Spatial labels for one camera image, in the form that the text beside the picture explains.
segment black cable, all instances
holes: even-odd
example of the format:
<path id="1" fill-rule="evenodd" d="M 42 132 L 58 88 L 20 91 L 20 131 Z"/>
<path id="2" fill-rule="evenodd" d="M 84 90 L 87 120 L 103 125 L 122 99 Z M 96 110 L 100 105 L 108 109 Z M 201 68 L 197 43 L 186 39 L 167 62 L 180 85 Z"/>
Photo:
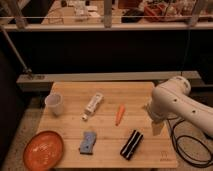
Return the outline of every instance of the black cable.
<path id="1" fill-rule="evenodd" d="M 185 67 L 186 59 L 187 59 L 188 54 L 189 54 L 190 42 L 191 42 L 191 30 L 188 29 L 187 30 L 186 48 L 185 48 L 185 53 L 184 53 L 184 57 L 183 57 L 183 63 L 181 65 L 181 74 L 180 74 L 181 76 L 183 75 L 183 69 Z"/>
<path id="2" fill-rule="evenodd" d="M 168 122 L 168 125 L 169 125 L 169 128 L 170 128 L 170 131 L 171 131 L 170 136 L 171 136 L 171 139 L 172 139 L 172 144 L 173 144 L 173 147 L 174 147 L 175 151 L 177 152 L 177 154 L 185 162 L 187 162 L 189 165 L 191 165 L 193 167 L 207 168 L 207 167 L 212 166 L 213 165 L 213 153 L 202 141 L 200 141 L 199 139 L 197 139 L 195 137 L 189 136 L 189 135 L 180 135 L 180 136 L 176 137 L 175 129 L 177 128 L 178 125 L 185 122 L 185 120 L 180 119 L 173 126 L 171 126 L 170 120 L 171 119 L 167 119 L 167 122 Z M 188 138 L 188 139 L 191 139 L 191 140 L 199 143 L 206 150 L 206 152 L 209 154 L 209 159 L 208 160 L 200 160 L 200 159 L 196 159 L 196 158 L 190 156 L 189 154 L 187 154 L 186 151 L 180 146 L 180 141 L 184 138 Z"/>

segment floor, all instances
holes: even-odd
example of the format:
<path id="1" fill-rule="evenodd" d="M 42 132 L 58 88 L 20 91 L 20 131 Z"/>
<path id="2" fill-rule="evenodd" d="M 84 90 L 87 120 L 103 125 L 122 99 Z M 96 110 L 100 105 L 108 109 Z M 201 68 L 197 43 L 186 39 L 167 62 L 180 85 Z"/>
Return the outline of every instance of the floor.
<path id="1" fill-rule="evenodd" d="M 199 101 L 208 103 L 210 106 L 213 106 L 213 93 L 196 92 L 192 96 Z M 36 129 L 38 127 L 38 123 L 40 121 L 42 111 L 43 111 L 43 108 L 41 107 L 42 106 L 41 102 L 43 98 L 41 96 L 33 97 L 30 100 L 29 106 L 23 115 L 19 128 L 17 129 L 10 151 L 8 152 L 8 155 L 5 159 L 3 167 L 1 168 L 2 171 L 25 171 L 26 170 L 22 161 L 22 154 L 26 144 L 35 135 Z M 183 123 L 177 129 L 176 134 L 177 135 L 182 135 L 182 134 L 193 135 L 194 137 L 197 137 L 200 140 L 202 140 L 211 149 L 211 151 L 213 151 L 213 140 L 206 139 L 206 137 L 200 130 L 198 130 L 197 128 L 195 128 L 193 125 L 191 125 L 188 122 Z M 189 139 L 188 140 L 185 139 L 181 142 L 181 144 L 183 145 L 184 150 L 186 150 L 189 154 L 191 154 L 195 158 L 198 158 L 198 159 L 209 158 L 206 151 L 202 147 L 200 147 L 198 143 L 195 143 Z M 213 171 L 213 166 L 208 167 L 206 169 L 198 169 L 198 168 L 189 166 L 178 155 L 177 155 L 177 158 L 179 161 L 179 166 L 177 169 L 158 169 L 158 170 L 159 171 L 198 171 L 198 170 Z M 142 169 L 128 169 L 128 171 L 129 170 L 136 171 L 136 170 L 142 170 Z"/>

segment metal frame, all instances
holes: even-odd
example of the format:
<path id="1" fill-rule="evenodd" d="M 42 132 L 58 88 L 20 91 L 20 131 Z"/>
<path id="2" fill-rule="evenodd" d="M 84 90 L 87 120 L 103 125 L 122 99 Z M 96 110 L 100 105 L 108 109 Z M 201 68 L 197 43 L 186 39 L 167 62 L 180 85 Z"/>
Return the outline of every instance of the metal frame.
<path id="1" fill-rule="evenodd" d="M 24 29 L 27 26 L 27 20 L 23 17 L 18 1 L 5 0 L 10 8 L 11 13 L 15 17 L 16 25 L 19 29 Z"/>
<path id="2" fill-rule="evenodd" d="M 192 11 L 192 17 L 190 18 L 188 22 L 189 27 L 193 27 L 197 24 L 199 15 L 202 9 L 205 7 L 206 3 L 207 3 L 207 0 L 196 0 L 194 9 Z"/>
<path id="3" fill-rule="evenodd" d="M 35 74 L 29 80 L 28 75 L 20 75 L 17 84 L 22 91 L 49 91 L 54 82 L 64 81 L 154 81 L 167 80 L 181 75 L 180 71 L 167 72 L 123 72 L 123 73 L 82 73 L 82 74 Z M 196 71 L 184 71 L 182 75 L 197 81 L 196 85 L 203 86 L 200 75 Z"/>
<path id="4" fill-rule="evenodd" d="M 30 2 L 23 0 L 18 4 L 14 0 L 5 0 L 10 4 L 11 11 L 16 18 L 16 25 L 5 25 L 7 31 L 88 31 L 88 30 L 183 30 L 183 29 L 213 29 L 212 23 L 198 23 L 201 10 L 207 0 L 197 0 L 192 11 L 192 17 L 188 23 L 172 22 L 172 23 L 149 23 L 149 24 L 112 24 L 112 1 L 104 0 L 104 24 L 89 25 L 41 25 L 28 24 L 21 13 L 21 7 Z"/>

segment tiled floor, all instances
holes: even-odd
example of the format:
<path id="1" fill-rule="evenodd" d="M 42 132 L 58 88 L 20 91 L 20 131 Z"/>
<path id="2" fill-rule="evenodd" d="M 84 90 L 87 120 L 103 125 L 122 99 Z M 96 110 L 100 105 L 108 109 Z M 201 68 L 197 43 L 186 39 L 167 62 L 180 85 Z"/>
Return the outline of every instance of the tiled floor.
<path id="1" fill-rule="evenodd" d="M 213 95 L 211 95 L 211 93 L 207 93 L 205 94 L 205 96 L 207 96 L 209 98 L 209 102 L 212 102 L 213 104 L 213 98 L 212 98 Z M 201 98 L 199 93 L 196 94 L 196 98 L 197 99 Z M 40 108 L 39 98 L 38 97 L 32 98 L 28 109 L 23 115 L 19 128 L 17 129 L 17 133 L 14 137 L 14 141 L 11 145 L 10 151 L 5 159 L 5 163 L 2 167 L 2 171 L 25 171 L 26 170 L 23 165 L 22 154 L 28 141 L 35 135 L 36 129 L 38 127 L 38 123 L 42 115 L 42 111 L 43 109 Z M 200 130 L 198 130 L 197 128 L 195 128 L 188 122 L 182 124 L 177 129 L 177 134 L 193 135 L 201 139 L 213 151 L 213 141 L 207 140 Z M 208 158 L 208 154 L 197 143 L 194 143 L 191 140 L 184 140 L 182 143 L 183 143 L 184 149 L 187 150 L 194 157 L 197 157 L 200 159 Z M 158 170 L 159 171 L 198 171 L 200 170 L 198 168 L 189 166 L 179 157 L 178 157 L 178 161 L 179 161 L 179 167 L 177 169 L 158 169 Z M 213 171 L 213 166 L 206 169 L 202 169 L 202 170 Z"/>

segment black object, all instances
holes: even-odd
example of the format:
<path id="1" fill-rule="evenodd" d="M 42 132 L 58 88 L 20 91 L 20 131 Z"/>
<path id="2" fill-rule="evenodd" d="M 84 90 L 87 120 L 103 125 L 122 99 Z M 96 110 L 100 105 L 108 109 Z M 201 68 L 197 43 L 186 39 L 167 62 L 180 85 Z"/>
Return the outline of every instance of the black object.
<path id="1" fill-rule="evenodd" d="M 54 0 L 30 0 L 30 2 L 22 9 L 22 14 L 25 17 L 27 16 L 26 19 L 28 23 L 41 23 L 53 2 Z"/>
<path id="2" fill-rule="evenodd" d="M 66 0 L 62 0 L 61 1 L 61 7 L 66 7 L 67 6 L 67 1 Z"/>
<path id="3" fill-rule="evenodd" d="M 120 151 L 120 155 L 122 155 L 125 159 L 130 160 L 142 138 L 143 135 L 134 130 L 127 143 Z"/>
<path id="4" fill-rule="evenodd" d="M 137 23 L 143 16 L 143 12 L 138 9 L 128 10 L 121 18 L 122 23 Z"/>
<path id="5" fill-rule="evenodd" d="M 86 1 L 86 6 L 89 6 L 90 5 L 90 1 Z"/>

